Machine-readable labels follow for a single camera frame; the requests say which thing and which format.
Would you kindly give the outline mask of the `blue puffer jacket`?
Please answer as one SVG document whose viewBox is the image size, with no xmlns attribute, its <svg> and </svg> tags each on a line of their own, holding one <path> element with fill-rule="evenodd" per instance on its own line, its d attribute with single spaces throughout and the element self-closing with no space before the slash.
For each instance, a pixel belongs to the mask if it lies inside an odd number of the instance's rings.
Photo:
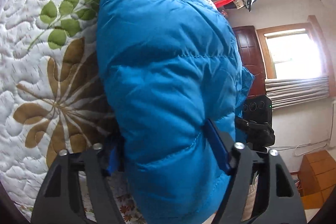
<svg viewBox="0 0 336 224">
<path fill-rule="evenodd" d="M 202 127 L 235 136 L 252 85 L 228 21 L 205 0 L 100 0 L 97 61 L 147 223 L 203 223 L 229 177 Z"/>
</svg>

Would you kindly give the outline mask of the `dark brown wooden door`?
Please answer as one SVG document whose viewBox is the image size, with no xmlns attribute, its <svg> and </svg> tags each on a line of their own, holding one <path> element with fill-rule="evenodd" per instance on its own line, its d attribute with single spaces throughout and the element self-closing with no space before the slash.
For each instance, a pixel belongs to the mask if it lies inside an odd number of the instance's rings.
<svg viewBox="0 0 336 224">
<path fill-rule="evenodd" d="M 234 27 L 233 30 L 242 63 L 255 77 L 248 97 L 266 95 L 266 73 L 254 26 Z"/>
</svg>

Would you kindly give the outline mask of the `floral quilted bedspread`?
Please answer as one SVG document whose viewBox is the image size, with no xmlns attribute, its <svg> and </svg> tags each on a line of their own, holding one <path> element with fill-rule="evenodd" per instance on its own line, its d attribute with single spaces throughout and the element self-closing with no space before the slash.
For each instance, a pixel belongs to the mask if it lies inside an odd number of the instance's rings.
<svg viewBox="0 0 336 224">
<path fill-rule="evenodd" d="M 1 0 L 1 182 L 28 223 L 58 152 L 118 133 L 98 77 L 98 10 L 99 0 Z"/>
</svg>

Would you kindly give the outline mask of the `orange wooden cabinet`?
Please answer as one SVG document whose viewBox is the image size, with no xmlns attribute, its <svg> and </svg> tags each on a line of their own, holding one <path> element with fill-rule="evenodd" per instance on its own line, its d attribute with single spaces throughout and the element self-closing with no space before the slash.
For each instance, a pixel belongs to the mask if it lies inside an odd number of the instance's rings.
<svg viewBox="0 0 336 224">
<path fill-rule="evenodd" d="M 308 153 L 302 158 L 298 178 L 304 209 L 320 209 L 335 188 L 335 160 L 326 150 Z"/>
</svg>

